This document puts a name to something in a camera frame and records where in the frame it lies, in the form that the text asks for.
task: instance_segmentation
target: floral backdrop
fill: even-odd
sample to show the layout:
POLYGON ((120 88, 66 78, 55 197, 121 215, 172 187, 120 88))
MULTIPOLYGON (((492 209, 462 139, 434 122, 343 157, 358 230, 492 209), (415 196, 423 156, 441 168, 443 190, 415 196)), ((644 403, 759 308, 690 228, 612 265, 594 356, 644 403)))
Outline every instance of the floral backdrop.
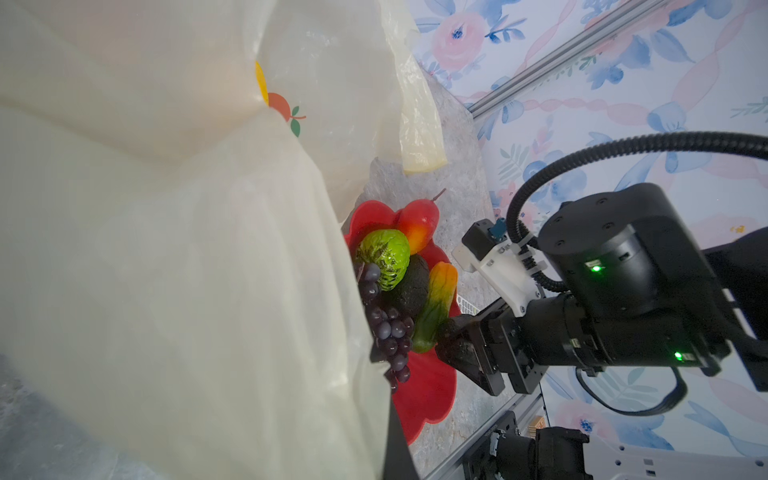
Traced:
MULTIPOLYGON (((587 146, 685 130, 768 135, 765 25, 767 0, 673 0, 477 119, 496 216, 533 174, 587 146)), ((768 162, 722 154, 634 155, 588 165, 543 186, 521 217, 538 231, 563 201, 644 181, 662 186, 702 248, 768 226, 768 162)), ((590 381, 614 407, 641 409, 671 390, 670 378, 668 369, 609 369, 590 381)), ((647 419, 597 405, 572 369, 550 369, 541 385, 552 425, 631 445, 768 455, 768 394, 755 392, 738 357, 728 357, 718 377, 685 369, 684 378, 687 398, 647 419)))
POLYGON ((466 106, 626 0, 409 0, 414 55, 466 106))

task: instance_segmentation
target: red bowl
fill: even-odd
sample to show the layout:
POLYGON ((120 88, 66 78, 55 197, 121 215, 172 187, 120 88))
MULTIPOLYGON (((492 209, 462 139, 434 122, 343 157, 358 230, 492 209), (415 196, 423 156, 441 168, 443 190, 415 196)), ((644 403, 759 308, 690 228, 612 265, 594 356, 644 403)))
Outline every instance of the red bowl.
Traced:
MULTIPOLYGON (((399 214, 399 211, 392 211, 376 200, 360 204, 349 219, 349 233, 344 236, 350 254, 354 257, 357 245, 368 233, 394 228, 399 214)), ((451 263, 445 252, 431 240, 419 255, 430 270, 436 263, 451 263)), ((449 314, 457 316, 460 313, 454 295, 449 314)), ((408 445, 411 445, 419 437, 424 424, 440 423, 451 412, 456 398, 456 370, 441 362, 434 349, 427 353, 410 353, 408 358, 411 378, 400 384, 392 400, 408 445)))

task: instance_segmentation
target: plastic bag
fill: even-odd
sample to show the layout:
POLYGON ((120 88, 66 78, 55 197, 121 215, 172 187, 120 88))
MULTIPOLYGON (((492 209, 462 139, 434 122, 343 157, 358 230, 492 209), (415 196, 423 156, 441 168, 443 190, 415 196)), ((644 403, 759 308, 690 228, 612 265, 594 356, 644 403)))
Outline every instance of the plastic bag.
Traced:
POLYGON ((403 9, 0 0, 0 349, 21 374, 171 478, 379 477, 389 387, 336 218, 373 156, 445 159, 403 9))
POLYGON ((268 93, 290 106, 286 120, 323 172, 340 221, 374 157, 402 158, 406 172, 447 163, 435 103, 407 46, 416 28, 403 0, 4 0, 0 8, 0 98, 146 161, 183 161, 262 108, 258 61, 268 93))

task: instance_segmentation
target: gray marble table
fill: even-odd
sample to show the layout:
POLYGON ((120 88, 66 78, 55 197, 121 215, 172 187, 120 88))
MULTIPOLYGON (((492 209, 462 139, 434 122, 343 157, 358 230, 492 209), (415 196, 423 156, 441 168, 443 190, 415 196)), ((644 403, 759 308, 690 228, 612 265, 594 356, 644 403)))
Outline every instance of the gray marble table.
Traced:
MULTIPOLYGON (((436 81, 429 77, 427 80, 440 113, 449 165, 428 174, 406 176, 399 165, 374 160, 369 182, 357 204, 380 200, 398 210, 412 200, 432 198, 447 188, 437 200, 440 223, 434 240, 451 257, 469 226, 483 218, 492 219, 493 209, 472 116, 436 81)), ((479 273, 463 272, 451 260, 459 270, 459 295, 480 308, 498 298, 479 273)), ((425 425, 410 446, 419 475, 429 474, 514 394, 512 388, 507 388, 502 395, 491 397, 459 374, 456 400, 448 418, 436 425, 425 425)))

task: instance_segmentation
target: red mango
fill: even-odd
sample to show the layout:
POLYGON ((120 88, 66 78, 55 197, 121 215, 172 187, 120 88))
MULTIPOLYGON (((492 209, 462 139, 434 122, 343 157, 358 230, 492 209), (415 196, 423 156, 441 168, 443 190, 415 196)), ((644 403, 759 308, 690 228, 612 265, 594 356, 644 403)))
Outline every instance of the red mango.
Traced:
POLYGON ((406 205, 399 213, 397 229, 408 237, 411 255, 420 252, 432 239, 440 221, 440 210, 435 202, 422 198, 406 205))

